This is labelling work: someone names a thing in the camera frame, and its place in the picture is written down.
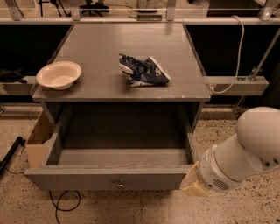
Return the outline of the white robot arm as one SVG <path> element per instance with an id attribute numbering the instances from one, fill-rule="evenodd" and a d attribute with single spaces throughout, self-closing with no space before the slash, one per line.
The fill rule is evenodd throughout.
<path id="1" fill-rule="evenodd" d="M 251 108 L 238 119 L 235 133 L 204 152 L 181 183 L 189 196 L 227 193 L 248 177 L 280 167 L 280 110 Z"/>

